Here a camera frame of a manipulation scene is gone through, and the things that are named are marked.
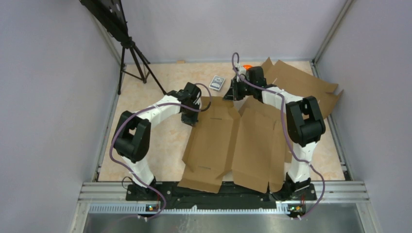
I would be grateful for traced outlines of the brown cardboard box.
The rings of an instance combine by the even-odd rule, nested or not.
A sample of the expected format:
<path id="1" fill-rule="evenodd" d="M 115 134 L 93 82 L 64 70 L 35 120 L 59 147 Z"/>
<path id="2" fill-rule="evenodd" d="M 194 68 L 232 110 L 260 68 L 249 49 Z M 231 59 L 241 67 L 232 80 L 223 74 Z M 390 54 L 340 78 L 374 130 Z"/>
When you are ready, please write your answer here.
<path id="1" fill-rule="evenodd" d="M 226 174 L 260 193 L 280 191 L 291 161 L 280 111 L 248 97 L 240 109 L 222 97 L 202 97 L 210 108 L 199 114 L 183 155 L 179 187 L 218 193 Z"/>
<path id="2" fill-rule="evenodd" d="M 261 67 L 268 84 L 275 84 L 296 96 L 314 96 L 318 100 L 323 118 L 332 113 L 343 94 L 343 90 L 335 94 L 338 84 L 323 81 L 280 60 L 273 64 L 268 58 Z"/>

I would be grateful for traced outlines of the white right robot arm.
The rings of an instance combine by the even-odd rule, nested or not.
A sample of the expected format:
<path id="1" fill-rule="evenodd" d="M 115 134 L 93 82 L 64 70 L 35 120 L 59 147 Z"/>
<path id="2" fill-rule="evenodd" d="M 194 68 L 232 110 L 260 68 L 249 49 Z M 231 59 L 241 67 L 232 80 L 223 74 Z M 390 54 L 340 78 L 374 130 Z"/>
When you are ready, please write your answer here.
<path id="1" fill-rule="evenodd" d="M 293 95 L 274 84 L 267 84 L 262 67 L 245 68 L 238 63 L 232 66 L 235 77 L 224 100 L 239 101 L 252 96 L 281 111 L 282 129 L 292 153 L 292 163 L 282 188 L 273 197 L 298 200 L 310 187 L 310 172 L 314 170 L 312 155 L 326 131 L 317 99 Z"/>

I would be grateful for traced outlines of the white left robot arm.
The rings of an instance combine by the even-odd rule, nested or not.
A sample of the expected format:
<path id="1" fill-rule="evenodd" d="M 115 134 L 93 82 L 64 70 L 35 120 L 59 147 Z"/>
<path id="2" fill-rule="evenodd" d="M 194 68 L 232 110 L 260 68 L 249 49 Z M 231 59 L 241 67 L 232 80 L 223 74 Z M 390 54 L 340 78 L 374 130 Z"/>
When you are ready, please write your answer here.
<path id="1" fill-rule="evenodd" d="M 111 143 L 111 151 L 122 158 L 121 165 L 133 175 L 138 186 L 137 194 L 143 200 L 154 198 L 156 188 L 151 183 L 155 176 L 145 156 L 150 146 L 151 130 L 175 114 L 181 114 L 181 121 L 194 126 L 202 111 L 201 89 L 197 83 L 187 83 L 184 89 L 170 91 L 162 99 L 137 112 L 124 111 L 118 121 Z"/>

